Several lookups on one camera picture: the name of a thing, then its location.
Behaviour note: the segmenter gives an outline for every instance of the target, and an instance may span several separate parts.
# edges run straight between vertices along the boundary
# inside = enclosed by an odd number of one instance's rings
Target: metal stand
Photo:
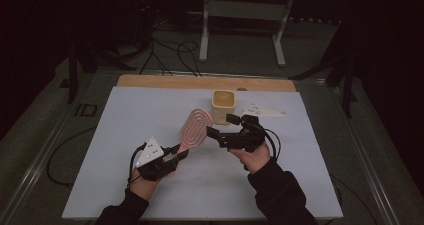
[[[251,18],[280,21],[280,28],[278,32],[272,36],[272,42],[274,44],[277,65],[279,67],[285,67],[286,61],[284,59],[283,49],[281,48],[281,37],[286,27],[292,4],[293,0],[287,0],[285,5],[204,0],[203,32],[200,43],[199,60],[204,62],[207,60],[208,56],[209,16]]]

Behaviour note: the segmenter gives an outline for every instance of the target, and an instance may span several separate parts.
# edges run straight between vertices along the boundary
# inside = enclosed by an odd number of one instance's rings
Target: gray floor
[[[270,31],[243,33],[215,29],[210,34],[208,61],[198,63],[198,67],[203,75],[284,79],[318,64],[335,30],[333,25],[290,22],[282,41],[287,67],[279,68]],[[183,31],[161,29],[153,36],[177,43],[195,41],[200,44],[198,26]],[[175,51],[155,44],[154,52],[174,75],[190,75]],[[140,68],[146,58],[147,54],[144,54],[128,64]],[[183,54],[182,60],[194,69],[191,54]],[[119,76],[128,72],[103,66],[93,75],[81,73],[79,97],[73,105],[67,105],[68,91],[59,88],[67,76],[66,66],[67,61],[58,66],[56,78],[1,141],[0,200],[9,201],[0,203],[0,209],[6,215],[1,218],[1,224],[91,223],[61,219],[70,188],[48,179],[47,159],[43,156],[48,158],[55,147],[61,146],[51,160],[51,173],[57,180],[73,182],[110,90]],[[151,59],[145,73],[158,72],[161,72],[158,60]],[[296,82],[296,88],[305,102],[328,171],[334,177],[335,189],[342,198],[344,218],[331,224],[375,224],[373,217],[376,224],[423,224],[422,196],[403,166],[360,80],[354,82],[357,101],[351,104],[353,118],[347,119],[340,110],[338,89],[323,85],[327,72]],[[95,104],[99,111],[94,117],[74,116],[79,103]],[[36,183],[25,178],[33,178]],[[260,222],[156,221],[149,224],[247,225]]]

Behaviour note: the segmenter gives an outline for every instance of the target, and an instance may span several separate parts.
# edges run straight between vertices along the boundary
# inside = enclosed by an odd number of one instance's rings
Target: yellow cup
[[[233,114],[236,107],[236,94],[227,90],[215,90],[212,96],[212,120],[217,125],[228,125],[227,114]]]

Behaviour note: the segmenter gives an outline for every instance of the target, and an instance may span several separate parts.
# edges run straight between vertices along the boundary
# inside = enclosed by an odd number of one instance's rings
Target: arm
[[[103,209],[96,222],[97,225],[138,224],[159,184],[159,181],[144,180],[139,175],[135,169],[131,177],[137,179],[130,184],[129,189],[125,189],[124,201],[119,206],[108,206]]]
[[[306,209],[306,197],[296,178],[284,172],[275,158],[270,158],[266,143],[253,153],[232,150],[250,171],[248,179],[256,190],[256,204],[270,224],[317,224]]]

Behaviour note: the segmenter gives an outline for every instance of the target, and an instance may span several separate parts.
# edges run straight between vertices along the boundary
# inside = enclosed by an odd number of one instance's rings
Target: white tabletop
[[[114,87],[63,218],[97,218],[106,206],[121,203],[134,150],[151,137],[162,147],[178,144],[180,129],[190,112],[196,108],[210,110],[212,92]],[[300,94],[240,91],[236,98],[235,114],[239,116],[252,103],[285,113],[284,117],[260,118],[261,125],[274,131],[282,141],[278,164],[296,176],[306,194],[307,208],[315,217],[342,217]],[[214,127],[222,132],[241,129],[235,125]],[[236,157],[207,138],[190,150],[172,177],[162,179],[143,219],[263,219],[247,174]]]

